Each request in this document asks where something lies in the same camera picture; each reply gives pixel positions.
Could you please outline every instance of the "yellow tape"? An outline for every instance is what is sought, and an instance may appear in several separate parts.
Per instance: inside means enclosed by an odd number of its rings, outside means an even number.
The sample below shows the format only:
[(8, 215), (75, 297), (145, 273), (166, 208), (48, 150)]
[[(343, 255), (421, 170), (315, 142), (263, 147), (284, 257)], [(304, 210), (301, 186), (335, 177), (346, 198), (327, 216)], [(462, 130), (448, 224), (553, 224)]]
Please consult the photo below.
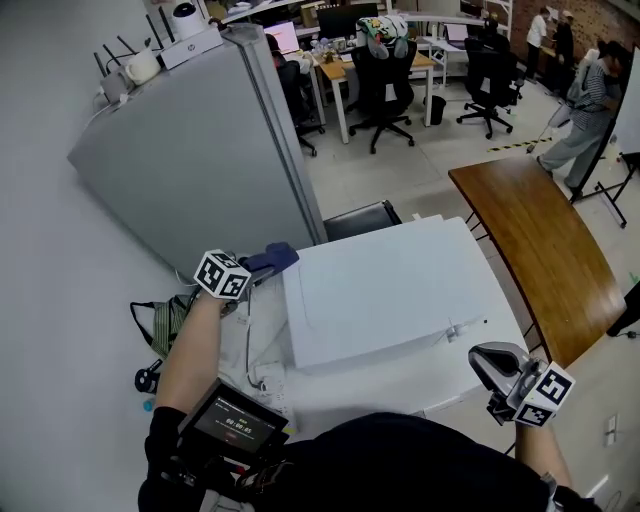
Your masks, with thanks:
[(521, 148), (524, 146), (529, 146), (531, 144), (535, 144), (536, 142), (551, 142), (553, 139), (551, 137), (548, 137), (546, 139), (540, 139), (539, 141), (535, 141), (535, 140), (530, 140), (527, 142), (518, 142), (517, 144), (510, 144), (508, 146), (499, 146), (497, 148), (489, 148), (487, 149), (487, 152), (489, 153), (495, 153), (496, 151), (503, 151), (505, 149), (513, 149), (513, 148)]

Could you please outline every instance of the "wooden tabletop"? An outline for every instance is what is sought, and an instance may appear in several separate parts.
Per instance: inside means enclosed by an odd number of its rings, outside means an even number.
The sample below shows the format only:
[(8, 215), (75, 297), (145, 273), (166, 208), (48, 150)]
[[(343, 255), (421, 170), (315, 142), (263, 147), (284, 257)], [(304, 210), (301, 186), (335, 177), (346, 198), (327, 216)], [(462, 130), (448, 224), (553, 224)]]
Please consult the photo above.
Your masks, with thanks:
[[(413, 58), (413, 63), (411, 64), (411, 69), (426, 69), (435, 65), (436, 63), (429, 57), (425, 57), (420, 52), (416, 52), (416, 56)], [(329, 80), (340, 80), (345, 78), (346, 75), (344, 70), (352, 67), (354, 67), (353, 62), (342, 62), (339, 57), (335, 58), (333, 62), (328, 64), (320, 64), (320, 68)]]
[(547, 354), (566, 368), (625, 309), (602, 251), (528, 156), (454, 169), (449, 176), (502, 255)]

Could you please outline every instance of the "trash can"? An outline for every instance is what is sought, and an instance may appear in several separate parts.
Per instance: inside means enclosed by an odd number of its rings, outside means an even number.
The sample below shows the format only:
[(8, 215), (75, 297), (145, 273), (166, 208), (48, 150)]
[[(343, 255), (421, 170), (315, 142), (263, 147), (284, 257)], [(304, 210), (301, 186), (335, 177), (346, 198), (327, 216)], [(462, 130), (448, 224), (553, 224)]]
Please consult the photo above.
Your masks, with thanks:
[(447, 101), (440, 96), (431, 98), (431, 124), (440, 124), (442, 122), (442, 113)]

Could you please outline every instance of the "blue object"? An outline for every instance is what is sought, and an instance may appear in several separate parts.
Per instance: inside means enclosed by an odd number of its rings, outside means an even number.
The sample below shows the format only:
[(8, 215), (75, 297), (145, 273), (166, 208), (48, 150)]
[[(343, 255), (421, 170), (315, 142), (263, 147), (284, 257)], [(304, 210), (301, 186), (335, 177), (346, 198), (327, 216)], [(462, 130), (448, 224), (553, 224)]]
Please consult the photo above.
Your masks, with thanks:
[(265, 252), (243, 260), (242, 266), (252, 273), (272, 267), (272, 275), (277, 275), (299, 259), (296, 250), (287, 242), (277, 242), (267, 245)]

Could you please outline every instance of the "white shirt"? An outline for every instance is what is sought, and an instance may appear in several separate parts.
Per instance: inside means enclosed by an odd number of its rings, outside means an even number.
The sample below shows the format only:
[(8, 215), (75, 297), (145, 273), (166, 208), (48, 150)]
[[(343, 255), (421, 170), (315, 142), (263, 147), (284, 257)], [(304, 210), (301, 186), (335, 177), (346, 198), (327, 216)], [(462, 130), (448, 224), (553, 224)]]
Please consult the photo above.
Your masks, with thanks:
[(536, 48), (540, 48), (542, 38), (547, 36), (547, 22), (544, 21), (542, 14), (538, 14), (531, 22), (527, 43)]
[(291, 61), (295, 60), (298, 64), (300, 64), (300, 74), (307, 75), (309, 71), (311, 71), (311, 62), (309, 59), (305, 59), (302, 55), (298, 55), (297, 53), (288, 53), (284, 56), (285, 60)]
[(600, 50), (597, 48), (591, 48), (587, 54), (584, 56), (584, 60), (587, 62), (594, 63), (600, 58)]

